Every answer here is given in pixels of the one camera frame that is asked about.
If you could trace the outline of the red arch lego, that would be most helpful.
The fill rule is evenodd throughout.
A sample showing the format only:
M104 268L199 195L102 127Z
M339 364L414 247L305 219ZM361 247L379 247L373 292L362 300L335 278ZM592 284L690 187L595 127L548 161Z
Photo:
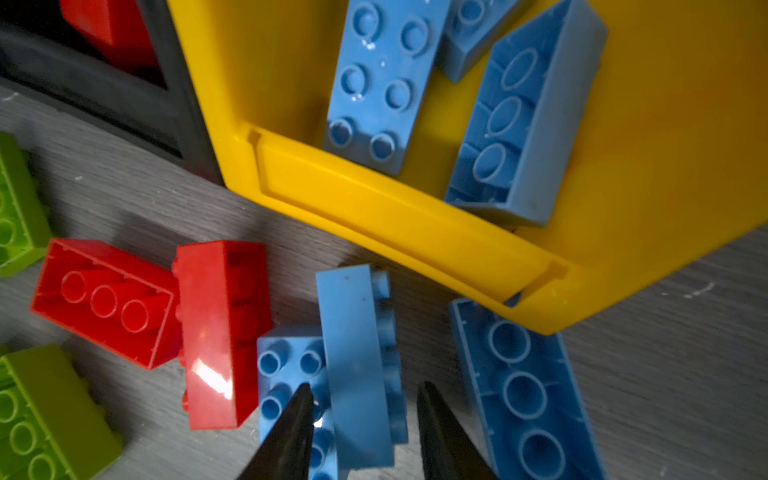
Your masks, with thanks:
M60 0L63 18L125 71L158 68L142 15L134 0Z

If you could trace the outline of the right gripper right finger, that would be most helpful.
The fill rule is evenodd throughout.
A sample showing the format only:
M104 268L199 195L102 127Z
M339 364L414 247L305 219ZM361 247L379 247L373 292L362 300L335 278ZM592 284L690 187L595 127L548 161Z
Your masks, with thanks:
M426 479L497 479L432 382L419 386L417 415Z

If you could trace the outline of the blue lego long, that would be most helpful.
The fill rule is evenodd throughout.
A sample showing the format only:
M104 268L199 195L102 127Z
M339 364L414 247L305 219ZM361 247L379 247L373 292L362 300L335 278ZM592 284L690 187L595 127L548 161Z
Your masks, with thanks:
M346 479L349 472L339 464L321 326L278 326L257 340L257 350L260 439L266 439L295 390L307 383L314 396L308 477Z

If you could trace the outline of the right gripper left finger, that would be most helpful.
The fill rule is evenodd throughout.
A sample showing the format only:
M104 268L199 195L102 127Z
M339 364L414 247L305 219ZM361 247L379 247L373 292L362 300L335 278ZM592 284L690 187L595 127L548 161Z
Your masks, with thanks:
M237 480L306 479L312 452L313 413L311 388L307 383L301 384Z

